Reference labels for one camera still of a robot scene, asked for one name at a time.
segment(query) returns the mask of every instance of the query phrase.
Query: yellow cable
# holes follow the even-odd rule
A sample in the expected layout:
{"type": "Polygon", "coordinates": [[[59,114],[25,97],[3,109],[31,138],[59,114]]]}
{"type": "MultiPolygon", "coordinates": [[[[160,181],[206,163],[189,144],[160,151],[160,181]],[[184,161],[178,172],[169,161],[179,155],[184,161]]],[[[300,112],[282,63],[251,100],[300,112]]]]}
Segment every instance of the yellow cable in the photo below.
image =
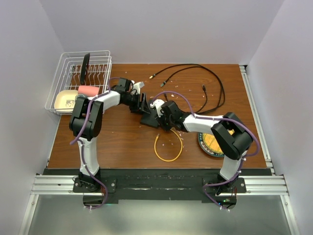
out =
{"type": "Polygon", "coordinates": [[[162,157],[160,157],[160,155],[158,155],[158,153],[157,153],[157,140],[158,140],[158,137],[160,136],[160,134],[157,135],[156,140],[155,140],[155,153],[156,153],[156,156],[158,158],[160,158],[162,161],[168,162],[168,163],[175,161],[181,155],[181,152],[182,152],[182,140],[181,140],[180,136],[174,130],[171,129],[171,131],[178,137],[178,139],[180,141],[180,144],[181,144],[180,151],[179,151],[178,155],[174,159],[172,159],[172,160],[165,160],[162,157]]]}

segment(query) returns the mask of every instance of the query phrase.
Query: wooden tabletop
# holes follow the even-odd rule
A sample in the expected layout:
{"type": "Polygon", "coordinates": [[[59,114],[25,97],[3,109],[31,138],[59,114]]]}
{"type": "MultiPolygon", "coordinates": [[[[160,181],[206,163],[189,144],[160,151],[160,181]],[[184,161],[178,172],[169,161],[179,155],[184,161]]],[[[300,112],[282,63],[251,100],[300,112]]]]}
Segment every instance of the wooden tabletop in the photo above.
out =
{"type": "MultiPolygon", "coordinates": [[[[168,69],[154,79],[149,77],[167,67],[165,64],[114,64],[111,77],[125,77],[134,81],[144,81],[141,92],[147,98],[161,91],[176,91],[183,94],[192,104],[194,110],[200,108],[205,99],[201,88],[205,84],[208,103],[205,109],[216,106],[220,86],[209,72],[195,68],[176,74],[164,87],[160,84],[177,68],[168,69]]],[[[257,136],[250,104],[238,65],[204,65],[215,72],[223,82],[226,101],[224,106],[210,115],[224,115],[234,112],[242,122],[257,136]]],[[[185,101],[174,95],[168,95],[181,109],[189,111],[185,101]]],[[[74,138],[69,130],[70,116],[61,117],[48,168],[79,168],[80,157],[78,145],[69,145],[74,138]]],[[[140,124],[141,115],[131,114],[125,105],[108,109],[103,115],[102,130],[97,140],[98,162],[101,168],[221,168],[223,160],[206,154],[198,143],[197,133],[181,132],[184,148],[181,156],[174,162],[167,163],[157,158],[154,153],[154,141],[160,134],[157,151],[165,159],[174,158],[180,143],[172,132],[154,129],[140,124]]],[[[254,152],[255,143],[249,152],[254,152]]],[[[262,151],[244,163],[245,168],[266,168],[262,151]]]]}

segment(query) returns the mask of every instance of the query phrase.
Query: gray wall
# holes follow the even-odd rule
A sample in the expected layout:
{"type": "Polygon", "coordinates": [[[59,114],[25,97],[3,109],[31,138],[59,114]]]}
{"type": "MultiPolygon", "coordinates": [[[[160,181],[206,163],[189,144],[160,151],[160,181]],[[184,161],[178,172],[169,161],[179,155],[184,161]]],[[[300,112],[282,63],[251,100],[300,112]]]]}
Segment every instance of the gray wall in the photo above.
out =
{"type": "Polygon", "coordinates": [[[65,51],[115,63],[247,64],[283,0],[40,0],[65,51]]]}
{"type": "Polygon", "coordinates": [[[58,117],[45,101],[63,52],[37,0],[0,1],[0,234],[17,234],[58,117]]]}
{"type": "Polygon", "coordinates": [[[312,234],[313,1],[285,0],[248,65],[273,164],[302,234],[312,234]]]}

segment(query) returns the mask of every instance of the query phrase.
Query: pink cup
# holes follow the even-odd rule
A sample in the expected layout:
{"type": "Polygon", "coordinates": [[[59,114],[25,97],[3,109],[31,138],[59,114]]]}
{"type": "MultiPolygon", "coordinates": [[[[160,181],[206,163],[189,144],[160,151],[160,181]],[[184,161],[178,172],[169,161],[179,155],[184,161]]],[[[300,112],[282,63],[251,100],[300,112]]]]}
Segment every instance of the pink cup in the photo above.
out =
{"type": "Polygon", "coordinates": [[[99,93],[100,88],[99,87],[93,87],[93,86],[79,86],[78,88],[78,94],[84,94],[87,97],[96,96],[99,93]]]}

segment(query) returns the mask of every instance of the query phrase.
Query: wire dish rack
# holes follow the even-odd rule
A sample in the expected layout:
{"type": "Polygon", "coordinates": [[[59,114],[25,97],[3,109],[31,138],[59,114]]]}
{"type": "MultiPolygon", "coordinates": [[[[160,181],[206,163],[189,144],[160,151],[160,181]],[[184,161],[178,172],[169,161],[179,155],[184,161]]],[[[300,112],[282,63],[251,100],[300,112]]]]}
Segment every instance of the wire dish rack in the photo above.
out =
{"type": "Polygon", "coordinates": [[[112,58],[108,50],[63,53],[54,75],[45,109],[59,115],[72,113],[73,108],[55,109],[54,102],[61,91],[78,90],[82,63],[87,53],[90,53],[90,59],[85,85],[99,87],[100,93],[108,89],[112,68],[112,58]]]}

